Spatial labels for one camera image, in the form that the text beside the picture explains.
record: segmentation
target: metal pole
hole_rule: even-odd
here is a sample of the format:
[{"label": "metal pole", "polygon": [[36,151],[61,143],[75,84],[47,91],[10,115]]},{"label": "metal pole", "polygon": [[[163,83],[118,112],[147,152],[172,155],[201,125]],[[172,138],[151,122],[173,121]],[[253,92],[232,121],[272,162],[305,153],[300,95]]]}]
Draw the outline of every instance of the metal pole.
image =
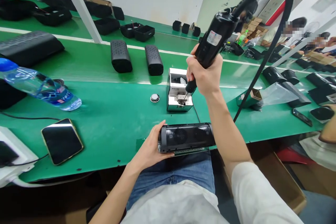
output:
[{"label": "metal pole", "polygon": [[84,3],[84,0],[72,0],[74,6],[77,9],[77,12],[79,13],[85,27],[89,31],[93,41],[97,44],[102,44],[102,38],[100,34],[98,33],[98,30],[93,23],[93,20],[91,18],[91,15],[89,11],[87,10],[87,7]]},{"label": "metal pole", "polygon": [[273,63],[272,67],[277,67],[282,62],[284,62],[286,59],[291,57],[294,53],[299,51],[301,48],[303,48],[305,45],[308,44],[308,42],[313,41],[319,34],[322,32],[325,32],[328,28],[330,28],[333,24],[336,23],[336,16],[330,19],[327,23],[322,25],[319,29],[317,29],[314,33],[311,34],[310,37],[304,39],[300,44],[298,44],[296,47],[294,47],[292,50],[290,50],[288,53],[283,55],[279,60]]}]

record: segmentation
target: green bottle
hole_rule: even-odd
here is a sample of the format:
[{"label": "green bottle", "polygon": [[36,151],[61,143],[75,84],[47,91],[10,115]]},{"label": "green bottle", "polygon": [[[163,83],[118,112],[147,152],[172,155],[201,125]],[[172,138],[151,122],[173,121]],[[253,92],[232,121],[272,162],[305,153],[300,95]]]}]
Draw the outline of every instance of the green bottle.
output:
[{"label": "green bottle", "polygon": [[249,31],[246,30],[246,32],[244,34],[240,35],[239,40],[238,40],[238,45],[242,45],[243,40],[246,38],[248,32]]}]

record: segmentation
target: smartphone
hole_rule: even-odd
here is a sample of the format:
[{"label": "smartphone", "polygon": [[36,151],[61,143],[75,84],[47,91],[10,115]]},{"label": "smartphone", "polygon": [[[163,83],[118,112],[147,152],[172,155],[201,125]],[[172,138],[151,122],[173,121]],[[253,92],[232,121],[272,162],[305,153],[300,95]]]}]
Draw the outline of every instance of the smartphone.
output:
[{"label": "smartphone", "polygon": [[63,163],[84,148],[70,119],[49,125],[41,132],[54,165]]},{"label": "smartphone", "polygon": [[295,108],[292,109],[292,114],[295,115],[297,118],[299,118],[304,123],[308,124],[310,127],[313,126],[312,121],[306,116],[304,116],[303,114],[301,114],[299,111],[297,111]]}]

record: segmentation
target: water bottle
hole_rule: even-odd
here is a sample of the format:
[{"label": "water bottle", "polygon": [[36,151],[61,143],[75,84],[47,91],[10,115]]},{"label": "water bottle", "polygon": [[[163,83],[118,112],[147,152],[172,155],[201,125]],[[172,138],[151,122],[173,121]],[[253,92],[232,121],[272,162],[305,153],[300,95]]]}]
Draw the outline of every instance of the water bottle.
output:
[{"label": "water bottle", "polygon": [[82,105],[82,100],[64,86],[36,70],[19,67],[9,59],[0,58],[0,77],[12,87],[62,110],[71,111]]},{"label": "water bottle", "polygon": [[244,34],[240,35],[239,40],[238,40],[238,45],[242,46],[243,40],[246,38],[248,32],[249,31],[246,30]]}]

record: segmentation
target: electric screwdriver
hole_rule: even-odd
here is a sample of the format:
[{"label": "electric screwdriver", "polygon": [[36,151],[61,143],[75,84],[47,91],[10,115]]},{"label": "electric screwdriver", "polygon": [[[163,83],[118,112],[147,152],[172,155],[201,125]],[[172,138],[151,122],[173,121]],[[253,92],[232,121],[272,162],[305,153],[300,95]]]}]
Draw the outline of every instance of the electric screwdriver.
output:
[{"label": "electric screwdriver", "polygon": [[[229,11],[222,10],[213,17],[213,20],[204,34],[195,52],[196,59],[204,68],[212,65],[224,43],[231,37],[239,17],[233,17]],[[188,93],[193,93],[197,88],[196,80],[189,81],[185,87]]]}]

